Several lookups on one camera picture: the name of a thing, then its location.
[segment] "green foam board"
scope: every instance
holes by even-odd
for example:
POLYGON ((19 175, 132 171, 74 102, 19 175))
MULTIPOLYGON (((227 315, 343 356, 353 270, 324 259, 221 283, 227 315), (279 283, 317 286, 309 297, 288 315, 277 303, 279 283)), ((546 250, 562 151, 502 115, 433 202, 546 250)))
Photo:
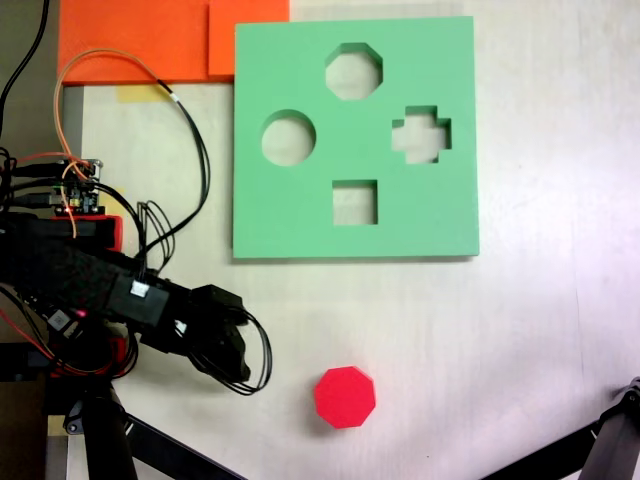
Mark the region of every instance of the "green foam board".
POLYGON ((238 25, 234 256, 477 255, 475 122, 472 18, 238 25), (382 64, 382 83, 342 100, 325 69, 363 44, 382 64), (436 163, 409 164, 392 149, 392 126, 412 111, 450 128, 436 163), (295 166, 262 151, 282 112, 315 129, 312 153, 295 166), (376 224, 334 225, 333 188, 349 183, 377 186, 376 224))

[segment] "orange wire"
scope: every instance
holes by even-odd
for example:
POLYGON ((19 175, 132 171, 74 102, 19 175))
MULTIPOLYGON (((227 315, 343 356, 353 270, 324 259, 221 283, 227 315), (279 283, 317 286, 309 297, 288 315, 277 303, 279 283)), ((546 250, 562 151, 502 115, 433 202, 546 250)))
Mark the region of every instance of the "orange wire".
POLYGON ((81 164, 83 164, 85 166, 89 166, 90 165, 89 162, 87 162, 86 160, 83 160, 81 158, 78 158, 75 155, 71 155, 70 153, 63 153, 63 152, 35 153, 33 155, 28 155, 26 157, 19 158, 17 160, 17 162, 18 163, 28 162, 30 160, 35 160, 36 158, 44 158, 44 157, 67 157, 67 158, 69 158, 69 160, 73 164, 73 168, 76 171, 76 174, 78 175, 78 177, 82 178, 83 180, 87 180, 87 176, 84 173, 82 173, 82 171, 80 171, 80 169, 78 168, 77 164, 81 163, 81 164))
POLYGON ((69 155, 71 154, 71 148, 67 143, 67 139, 64 136, 64 131, 62 130, 62 122, 60 121, 60 93, 62 91, 62 82, 64 78, 69 73, 69 70, 73 68, 73 66, 82 59, 86 59, 87 57, 94 55, 115 55, 118 57, 126 58, 128 60, 132 60, 140 65, 144 70, 149 73, 151 77, 155 80, 160 80, 158 75, 149 68, 149 66, 144 63, 140 58, 135 55, 125 52, 124 50, 118 50, 116 48, 92 48, 91 50, 86 50, 82 53, 79 53, 75 57, 73 57, 69 62, 64 66, 61 70, 60 75, 58 76, 58 80, 56 81, 56 88, 53 93, 53 119, 56 126, 56 133, 58 135, 58 139, 60 140, 60 144, 62 145, 62 149, 67 152, 69 155))

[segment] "red octagonal block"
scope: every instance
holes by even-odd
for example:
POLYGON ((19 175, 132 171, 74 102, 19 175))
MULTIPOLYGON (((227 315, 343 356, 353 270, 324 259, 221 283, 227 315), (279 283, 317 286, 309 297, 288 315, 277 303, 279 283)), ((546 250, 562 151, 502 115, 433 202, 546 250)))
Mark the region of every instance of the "red octagonal block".
POLYGON ((359 427, 376 406, 373 380, 357 367, 327 370, 314 396, 318 415, 334 428, 359 427))

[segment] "white table surface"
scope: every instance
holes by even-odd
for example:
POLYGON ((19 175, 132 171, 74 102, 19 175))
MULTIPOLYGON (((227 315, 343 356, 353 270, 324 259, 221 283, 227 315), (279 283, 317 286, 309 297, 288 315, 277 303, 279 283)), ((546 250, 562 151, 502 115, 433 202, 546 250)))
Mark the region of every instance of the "white table surface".
MULTIPOLYGON (((213 183, 165 274, 242 295, 269 332, 274 375, 242 398, 143 346, 117 391, 252 480, 479 479, 592 421, 640 373, 640 3, 340 3, 292 0, 292 17, 475 18, 480 256, 233 261, 233 88, 178 86, 213 183), (378 406, 361 428, 332 431, 312 387, 352 364, 374 378, 378 406)), ((81 153, 105 162, 104 182, 174 220, 193 208, 196 154, 171 104, 93 87, 83 115, 81 153)), ((83 455, 74 439, 70 479, 86 478, 83 455)))

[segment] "orange foam sheet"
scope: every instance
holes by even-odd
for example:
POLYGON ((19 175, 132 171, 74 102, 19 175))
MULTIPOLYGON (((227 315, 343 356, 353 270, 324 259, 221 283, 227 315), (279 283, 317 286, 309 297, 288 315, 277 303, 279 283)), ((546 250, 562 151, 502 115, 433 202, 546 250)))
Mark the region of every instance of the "orange foam sheet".
POLYGON ((289 0, 211 0, 209 78, 215 82, 233 81, 236 24, 288 21, 289 0))
MULTIPOLYGON (((167 82, 229 82, 236 23, 288 19, 289 0, 61 0, 58 71, 85 50, 117 48, 167 82)), ((80 62, 65 84, 151 81, 133 62, 100 55, 80 62)))
MULTIPOLYGON (((58 71, 90 48, 139 56, 169 82, 207 80, 209 0, 61 0, 58 71)), ((133 62, 100 55, 79 63, 65 84, 150 82, 133 62)))

